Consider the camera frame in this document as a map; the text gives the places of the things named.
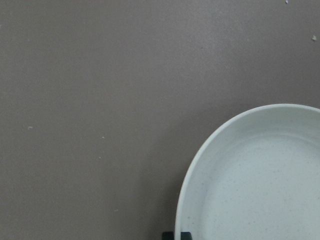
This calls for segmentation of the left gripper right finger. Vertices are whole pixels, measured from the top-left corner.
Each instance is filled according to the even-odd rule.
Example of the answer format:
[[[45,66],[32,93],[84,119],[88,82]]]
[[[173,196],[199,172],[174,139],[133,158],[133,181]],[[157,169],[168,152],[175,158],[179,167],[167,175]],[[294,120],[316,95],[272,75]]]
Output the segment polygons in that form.
[[[193,240],[192,234],[188,231],[181,232],[180,240]]]

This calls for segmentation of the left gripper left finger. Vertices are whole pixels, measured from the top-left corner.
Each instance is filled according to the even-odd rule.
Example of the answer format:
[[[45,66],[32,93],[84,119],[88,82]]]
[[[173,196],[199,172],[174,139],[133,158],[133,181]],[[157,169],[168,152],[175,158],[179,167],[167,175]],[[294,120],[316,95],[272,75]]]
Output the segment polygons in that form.
[[[162,232],[161,240],[174,240],[174,232],[173,231]]]

